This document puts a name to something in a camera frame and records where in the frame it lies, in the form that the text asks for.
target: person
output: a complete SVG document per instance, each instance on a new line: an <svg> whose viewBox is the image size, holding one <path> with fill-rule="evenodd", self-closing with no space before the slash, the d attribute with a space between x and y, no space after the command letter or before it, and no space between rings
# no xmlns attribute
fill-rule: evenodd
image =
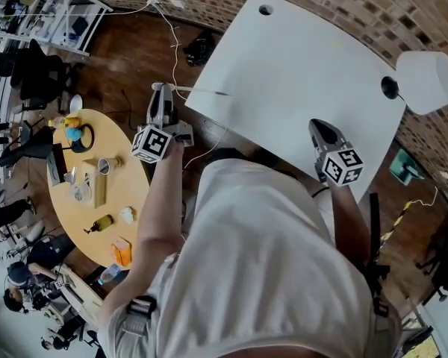
<svg viewBox="0 0 448 358"><path fill-rule="evenodd" d="M398 322L385 335L375 328L381 316L356 268L368 264L370 232L348 187L329 183L335 245L298 180L216 160L182 245L183 152L171 142L156 165L131 269L103 303L108 358L391 357Z"/></svg>
<svg viewBox="0 0 448 358"><path fill-rule="evenodd" d="M29 196L26 199L17 200L12 204L0 207L0 227L15 222L26 211L30 211L32 214L37 213L33 201L31 201ZM0 231L0 241L4 238L4 234Z"/></svg>
<svg viewBox="0 0 448 358"><path fill-rule="evenodd" d="M52 269L63 263L65 257L75 248L75 245L66 233L60 236L52 236L49 242L39 239L27 257L27 263L21 261L10 264L7 268L7 280L9 287L4 291L4 304L13 311L20 312L24 309L24 293L31 292L30 300L33 300L37 286L42 283L56 281L59 276ZM56 297L59 291L52 291L49 298Z"/></svg>
<svg viewBox="0 0 448 358"><path fill-rule="evenodd" d="M58 332L48 329L50 337L53 338L53 340L50 342L42 339L42 348L46 350L68 350L70 342L75 339L74 335L76 330L85 325L85 323L85 320L77 315L65 322L65 324L58 329Z"/></svg>

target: white t-shirt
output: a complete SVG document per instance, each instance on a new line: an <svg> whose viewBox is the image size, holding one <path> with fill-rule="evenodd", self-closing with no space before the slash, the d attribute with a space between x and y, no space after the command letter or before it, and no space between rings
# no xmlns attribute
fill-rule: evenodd
<svg viewBox="0 0 448 358"><path fill-rule="evenodd" d="M214 358L277 345L364 356L370 290L297 180L243 160L212 163L172 260L148 291L158 308L145 336L121 330L125 307L99 331L108 358Z"/></svg>

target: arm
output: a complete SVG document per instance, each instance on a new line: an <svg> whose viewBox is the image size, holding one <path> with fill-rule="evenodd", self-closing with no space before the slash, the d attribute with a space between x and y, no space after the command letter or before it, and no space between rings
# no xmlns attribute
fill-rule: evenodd
<svg viewBox="0 0 448 358"><path fill-rule="evenodd" d="M329 182L334 209L335 243L339 252L354 266L370 260L370 231L348 186Z"/></svg>
<svg viewBox="0 0 448 358"><path fill-rule="evenodd" d="M52 271L50 271L47 268L43 268L42 266L40 266L36 263L28 264L28 270L33 275L43 274L47 277L50 277L52 280L56 280L58 278L58 276L55 273L53 273Z"/></svg>
<svg viewBox="0 0 448 358"><path fill-rule="evenodd" d="M167 157L156 165L138 223L131 269L106 297L100 314L102 327L116 309L146 293L166 257L181 247L183 153L182 143L172 140Z"/></svg>

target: green bottle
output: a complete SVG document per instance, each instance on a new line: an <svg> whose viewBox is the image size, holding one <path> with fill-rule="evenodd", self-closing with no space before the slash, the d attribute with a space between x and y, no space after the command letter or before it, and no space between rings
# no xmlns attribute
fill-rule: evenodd
<svg viewBox="0 0 448 358"><path fill-rule="evenodd" d="M96 220L89 230L84 230L86 233L101 232L114 223L111 215L104 215L102 218Z"/></svg>

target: shoe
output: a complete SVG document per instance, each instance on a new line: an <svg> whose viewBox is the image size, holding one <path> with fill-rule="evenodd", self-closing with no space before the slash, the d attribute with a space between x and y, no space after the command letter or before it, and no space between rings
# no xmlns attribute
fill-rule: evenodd
<svg viewBox="0 0 448 358"><path fill-rule="evenodd" d="M31 213L33 213L34 215L37 214L37 209L35 208L35 205L33 204L33 201L31 200L30 196L27 196L27 198L25 199L25 201L28 203L28 205L30 206L30 211Z"/></svg>

